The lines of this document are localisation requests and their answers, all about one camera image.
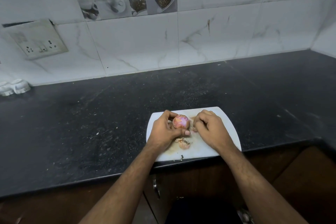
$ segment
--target electrical outlet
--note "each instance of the electrical outlet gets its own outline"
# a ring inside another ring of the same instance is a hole
[[[48,19],[12,26],[6,31],[23,50],[26,59],[37,59],[68,51]]]

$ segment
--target black granite countertop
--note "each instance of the black granite countertop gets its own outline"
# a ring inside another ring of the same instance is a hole
[[[38,86],[0,98],[0,197],[122,173],[153,112],[219,106],[243,151],[335,146],[336,59],[313,51]],[[182,162],[159,162],[163,166]]]

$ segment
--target white cutting board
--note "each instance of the white cutting board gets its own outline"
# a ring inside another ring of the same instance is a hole
[[[233,143],[236,145],[236,147],[241,151],[242,148],[240,146],[240,141],[238,138],[238,134],[230,121],[229,117],[219,108],[219,107],[208,107],[208,108],[198,108],[198,109],[188,109],[188,110],[178,110],[173,111],[177,114],[183,114],[187,116],[191,123],[190,127],[193,125],[193,120],[195,116],[202,110],[208,110],[213,111],[217,116],[221,117],[225,128],[229,132],[229,135],[231,136]],[[147,134],[146,134],[146,141],[148,141],[149,135],[151,134],[153,123],[155,120],[157,120],[163,112],[155,112],[152,113],[148,126],[147,126]],[[187,158],[203,158],[203,157],[211,157],[211,156],[218,156],[219,154],[213,150],[210,146],[208,146],[199,133],[190,131],[191,135],[189,137],[185,137],[187,141],[191,142],[190,148],[183,150],[179,147],[179,143],[175,143],[174,141],[170,145],[170,147],[162,153],[156,161],[167,161],[167,160],[177,160],[177,159],[187,159]]]

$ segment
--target cabinet handle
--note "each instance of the cabinet handle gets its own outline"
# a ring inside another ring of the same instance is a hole
[[[155,175],[153,177],[153,189],[154,189],[154,192],[156,193],[157,199],[160,199],[160,190],[158,188],[158,185],[156,184],[156,176]]]

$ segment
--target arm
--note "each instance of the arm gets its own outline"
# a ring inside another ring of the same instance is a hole
[[[149,139],[132,164],[86,214],[80,224],[128,224],[132,223],[139,204],[142,189],[156,158],[181,135],[190,135],[185,129],[174,129],[168,120],[177,113],[165,111],[154,122]]]
[[[229,166],[256,223],[307,224],[237,149],[220,117],[203,110],[196,116],[194,126]]]

